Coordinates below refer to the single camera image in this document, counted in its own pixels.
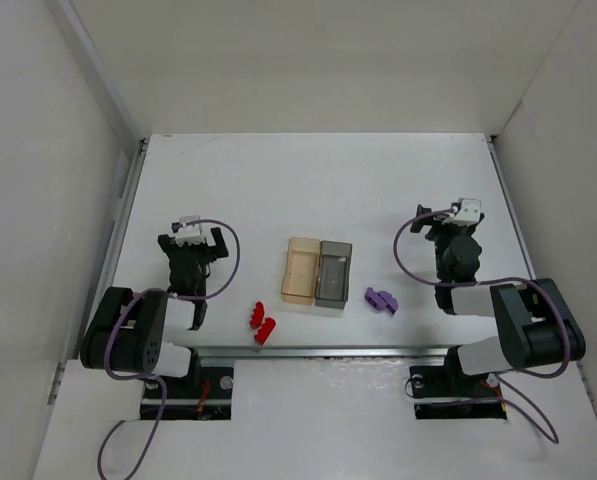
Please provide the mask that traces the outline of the red lego piece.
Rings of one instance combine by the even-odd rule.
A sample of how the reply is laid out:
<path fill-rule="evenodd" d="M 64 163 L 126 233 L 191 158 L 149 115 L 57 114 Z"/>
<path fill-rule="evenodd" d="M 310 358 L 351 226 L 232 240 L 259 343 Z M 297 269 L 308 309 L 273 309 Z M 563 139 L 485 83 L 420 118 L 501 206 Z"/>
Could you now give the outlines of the red lego piece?
<path fill-rule="evenodd" d="M 250 317 L 249 326 L 253 330 L 258 330 L 265 319 L 265 307 L 260 301 L 256 302 Z"/>
<path fill-rule="evenodd" d="M 271 317 L 267 317 L 262 322 L 261 326 L 255 333 L 254 341 L 258 345 L 263 346 L 266 343 L 266 341 L 268 340 L 268 338 L 270 337 L 270 335 L 273 332 L 273 330 L 275 329 L 275 327 L 276 327 L 276 321 Z"/>

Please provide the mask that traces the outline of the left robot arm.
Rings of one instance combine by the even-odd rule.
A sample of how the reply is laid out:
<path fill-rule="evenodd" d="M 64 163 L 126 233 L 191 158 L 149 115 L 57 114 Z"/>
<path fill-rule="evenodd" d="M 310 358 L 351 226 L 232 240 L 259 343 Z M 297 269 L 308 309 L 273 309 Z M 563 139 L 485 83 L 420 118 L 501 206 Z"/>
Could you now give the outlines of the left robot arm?
<path fill-rule="evenodd" d="M 211 264 L 229 256 L 223 223 L 182 218 L 157 243 L 168 259 L 169 286 L 137 293 L 111 286 L 84 334 L 79 358 L 87 369 L 147 379 L 193 374 L 197 353 L 165 339 L 199 329 L 207 311 Z"/>

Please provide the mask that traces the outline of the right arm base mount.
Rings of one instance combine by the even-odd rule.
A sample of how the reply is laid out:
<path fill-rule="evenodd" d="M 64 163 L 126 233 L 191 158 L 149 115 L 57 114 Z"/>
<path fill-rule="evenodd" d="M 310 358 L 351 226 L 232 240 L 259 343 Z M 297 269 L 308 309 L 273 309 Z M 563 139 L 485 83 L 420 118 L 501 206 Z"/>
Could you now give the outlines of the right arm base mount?
<path fill-rule="evenodd" d="M 500 388 L 484 374 L 468 376 L 448 362 L 409 367 L 416 420 L 506 420 Z"/>

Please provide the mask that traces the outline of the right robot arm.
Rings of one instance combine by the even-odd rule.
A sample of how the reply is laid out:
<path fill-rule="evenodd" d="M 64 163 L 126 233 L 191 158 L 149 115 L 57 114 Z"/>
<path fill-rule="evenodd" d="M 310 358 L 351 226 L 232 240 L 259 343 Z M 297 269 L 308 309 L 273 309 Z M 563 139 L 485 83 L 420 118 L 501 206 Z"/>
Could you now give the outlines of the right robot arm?
<path fill-rule="evenodd" d="M 586 339 L 552 279 L 476 279 L 482 247 L 474 234 L 483 220 L 478 200 L 461 199 L 440 211 L 419 205 L 410 225 L 412 233 L 429 229 L 437 280 L 428 284 L 439 309 L 491 318 L 496 326 L 494 336 L 455 346 L 447 357 L 467 376 L 547 365 L 555 365 L 558 376 L 585 356 Z"/>

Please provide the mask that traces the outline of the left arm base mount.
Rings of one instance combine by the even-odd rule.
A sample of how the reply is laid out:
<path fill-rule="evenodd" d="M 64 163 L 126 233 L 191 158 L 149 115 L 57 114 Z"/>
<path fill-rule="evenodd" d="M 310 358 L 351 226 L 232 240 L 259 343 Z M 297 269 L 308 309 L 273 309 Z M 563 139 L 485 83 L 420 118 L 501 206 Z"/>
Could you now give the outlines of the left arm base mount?
<path fill-rule="evenodd" d="M 139 418 L 154 420 L 229 420 L 234 366 L 205 362 L 194 349 L 164 343 L 146 349 L 145 365 L 164 383 L 144 382 Z"/>

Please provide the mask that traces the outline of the purple lego piece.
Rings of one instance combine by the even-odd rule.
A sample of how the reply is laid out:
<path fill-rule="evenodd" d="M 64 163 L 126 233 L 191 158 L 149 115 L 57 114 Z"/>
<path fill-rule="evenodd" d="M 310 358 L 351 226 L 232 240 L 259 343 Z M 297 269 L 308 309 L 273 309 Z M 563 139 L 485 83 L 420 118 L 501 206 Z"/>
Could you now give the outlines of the purple lego piece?
<path fill-rule="evenodd" d="M 396 298 L 387 291 L 379 291 L 379 297 L 383 300 L 385 304 L 385 309 L 391 314 L 395 315 L 398 310 L 398 302 Z"/>
<path fill-rule="evenodd" d="M 384 299 L 371 287 L 366 289 L 364 299 L 376 311 L 384 311 L 386 309 Z"/>

